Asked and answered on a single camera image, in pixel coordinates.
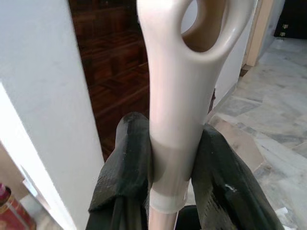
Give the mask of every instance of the handle hole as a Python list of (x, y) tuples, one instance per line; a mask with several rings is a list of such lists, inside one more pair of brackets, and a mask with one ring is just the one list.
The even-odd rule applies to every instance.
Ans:
[(206, 52), (214, 46), (221, 32), (225, 8), (225, 0), (191, 2), (181, 23), (182, 30), (187, 28), (181, 34), (182, 39), (191, 50)]

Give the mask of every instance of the red container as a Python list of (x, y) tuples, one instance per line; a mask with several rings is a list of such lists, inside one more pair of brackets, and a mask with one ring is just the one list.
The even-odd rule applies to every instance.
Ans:
[(35, 230), (36, 223), (15, 199), (8, 187), (0, 184), (0, 230)]

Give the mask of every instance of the black object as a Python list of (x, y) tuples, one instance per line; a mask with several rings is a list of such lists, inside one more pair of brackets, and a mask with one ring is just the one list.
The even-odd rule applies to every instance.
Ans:
[(286, 0), (275, 37), (307, 39), (307, 1)]
[[(120, 121), (116, 147), (103, 166), (88, 230), (146, 230), (151, 186), (149, 122), (139, 113)], [(192, 173), (197, 210), (185, 207), (176, 230), (283, 230), (252, 172), (224, 137), (205, 125)]]

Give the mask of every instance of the white wall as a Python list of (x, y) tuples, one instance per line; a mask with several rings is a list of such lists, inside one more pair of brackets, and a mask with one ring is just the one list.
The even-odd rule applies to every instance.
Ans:
[[(181, 31), (184, 32), (190, 28), (196, 19), (197, 15), (197, 1), (193, 0), (188, 7), (182, 21)], [(248, 37), (252, 25), (253, 18), (251, 17), (244, 32), (237, 41), (235, 47), (227, 58), (221, 74), (216, 83), (216, 99), (214, 106), (216, 106), (229, 90), (237, 83), (241, 70), (241, 65), (244, 58), (245, 49), (248, 42)]]
[(267, 24), (266, 32), (263, 37), (261, 49), (259, 52), (259, 58), (264, 54), (264, 52), (269, 48), (269, 46), (275, 40), (274, 33), (279, 20), (279, 17), (283, 11), (283, 5), (285, 0), (274, 0), (273, 7), (269, 17), (269, 23)]
[(0, 31), (1, 141), (60, 224), (84, 229), (103, 158), (67, 1), (0, 1)]

